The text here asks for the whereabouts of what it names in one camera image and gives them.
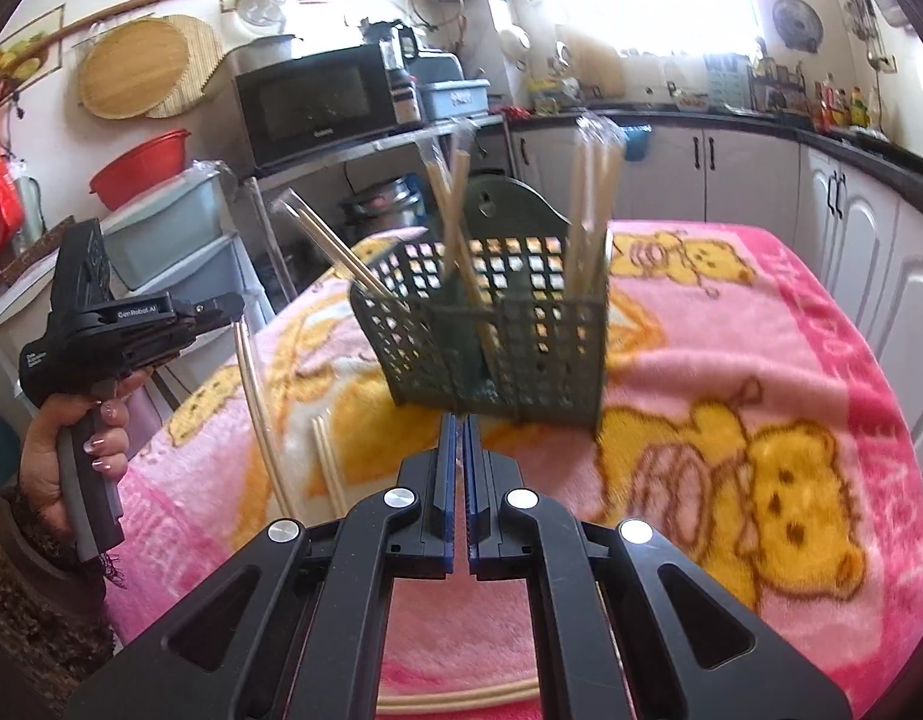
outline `metal shelf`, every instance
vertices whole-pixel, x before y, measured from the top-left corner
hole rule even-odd
[[[473,116],[470,117],[476,127],[493,127],[495,124],[501,124],[504,116],[501,114]],[[258,179],[258,187],[261,191],[278,189],[286,184],[292,183],[305,175],[311,175],[326,167],[335,167],[345,162],[354,162],[356,159],[377,154],[380,151],[391,151],[393,148],[407,146],[409,143],[417,143],[422,138],[430,138],[431,135],[447,135],[455,127],[452,119],[446,119],[442,122],[435,122],[429,127],[412,129],[410,132],[399,132],[396,135],[388,135],[385,138],[378,138],[367,143],[353,143],[351,146],[335,148],[332,151],[324,151],[295,163],[290,167],[284,167],[283,170],[267,175]]]

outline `dish rack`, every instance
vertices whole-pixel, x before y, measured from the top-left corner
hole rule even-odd
[[[442,284],[443,247],[431,232],[369,263],[396,298],[353,283],[349,300],[394,402],[597,433],[612,236],[584,298],[564,298],[566,237],[470,241],[480,307],[465,300],[458,274]],[[490,361],[479,343],[483,323],[494,341]]]

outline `microwave oven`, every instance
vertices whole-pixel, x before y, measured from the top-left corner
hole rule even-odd
[[[204,92],[204,156],[239,178],[271,175],[314,149],[398,127],[377,44],[247,73],[223,60]]]

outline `kitchen counter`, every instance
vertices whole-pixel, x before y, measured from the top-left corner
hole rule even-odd
[[[544,128],[570,127],[578,119],[580,111],[565,112],[554,116],[535,116],[522,122],[510,122],[511,132]],[[847,165],[857,167],[873,178],[891,187],[916,210],[923,214],[923,172],[912,170],[892,162],[880,154],[865,151],[835,138],[819,135],[797,127],[767,121],[767,119],[726,116],[715,113],[681,113],[681,111],[626,111],[619,109],[593,110],[607,116],[621,127],[637,127],[639,124],[657,124],[660,127],[692,127],[695,129],[729,129],[767,135],[783,140],[803,143],[817,148]]]

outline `cabinet handle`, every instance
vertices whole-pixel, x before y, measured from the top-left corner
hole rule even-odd
[[[828,213],[835,215],[835,209],[831,204],[831,182],[835,180],[835,176],[838,175],[834,173],[828,177],[828,192],[825,195],[825,205],[828,205]]]
[[[838,218],[844,218],[844,214],[842,213],[842,206],[838,202],[842,196],[842,186],[844,186],[844,193],[848,194],[849,182],[847,181],[847,178],[844,177],[844,173],[842,173],[841,177],[835,182],[835,213],[838,214]]]

